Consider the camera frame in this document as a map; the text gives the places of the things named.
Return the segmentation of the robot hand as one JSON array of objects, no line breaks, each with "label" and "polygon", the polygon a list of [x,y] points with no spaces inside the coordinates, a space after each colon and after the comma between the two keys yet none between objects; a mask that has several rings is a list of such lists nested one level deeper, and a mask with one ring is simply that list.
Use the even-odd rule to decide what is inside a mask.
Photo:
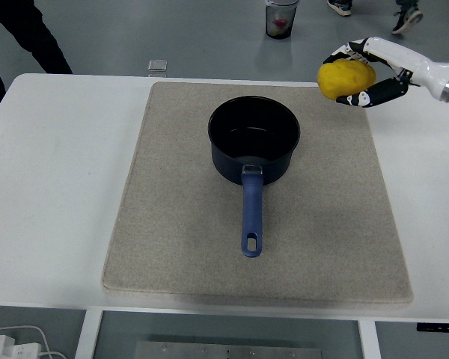
[{"label": "robot hand", "polygon": [[404,96],[409,86],[423,86],[431,96],[449,102],[449,62],[434,62],[397,43],[380,37],[349,41],[335,50],[326,60],[360,61],[365,64],[380,62],[395,72],[395,76],[380,81],[365,90],[347,96],[338,96],[335,102],[369,108]]}]

